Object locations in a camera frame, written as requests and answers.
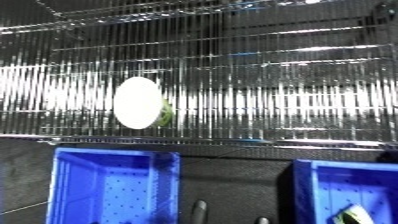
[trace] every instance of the dark floor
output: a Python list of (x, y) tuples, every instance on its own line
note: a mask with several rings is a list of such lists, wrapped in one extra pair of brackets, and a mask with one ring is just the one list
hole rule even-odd
[[(265, 216), (272, 223), (294, 223), (291, 161), (296, 158), (375, 161), (379, 152), (284, 150), (214, 146), (79, 147), (171, 150), (182, 154), (180, 223), (189, 223), (197, 199), (208, 202), (209, 224), (253, 223)], [(4, 223), (44, 223), (54, 146), (0, 140), (1, 215)]]

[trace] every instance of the green object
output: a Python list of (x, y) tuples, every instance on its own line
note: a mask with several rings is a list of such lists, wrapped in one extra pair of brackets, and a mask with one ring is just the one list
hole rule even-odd
[(163, 108), (162, 111), (160, 112), (160, 117), (159, 120), (157, 121), (157, 125), (161, 127), (168, 125), (173, 116), (174, 116), (173, 108), (166, 99), (163, 99)]
[(364, 208), (353, 205), (333, 219), (335, 224), (375, 224)]

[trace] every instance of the white round object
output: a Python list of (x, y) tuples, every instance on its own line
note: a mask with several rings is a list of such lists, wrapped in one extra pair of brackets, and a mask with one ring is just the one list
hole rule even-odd
[(163, 98), (156, 83), (142, 77), (127, 79), (113, 98), (116, 118), (124, 126), (143, 129), (151, 126), (163, 108)]

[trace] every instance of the blue plastic bin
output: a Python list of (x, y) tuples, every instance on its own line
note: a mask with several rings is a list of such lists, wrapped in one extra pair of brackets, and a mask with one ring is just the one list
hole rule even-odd
[(398, 165), (297, 160), (294, 172), (298, 224), (331, 224), (353, 204), (376, 224), (398, 223)]
[(58, 148), (47, 224), (173, 224), (176, 153)]

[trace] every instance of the wire rack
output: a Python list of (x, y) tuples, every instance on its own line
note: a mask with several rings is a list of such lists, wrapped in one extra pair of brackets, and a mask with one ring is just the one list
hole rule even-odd
[[(19, 1), (0, 1), (3, 136), (397, 140), (395, 0)], [(116, 120), (134, 76), (168, 126)]]

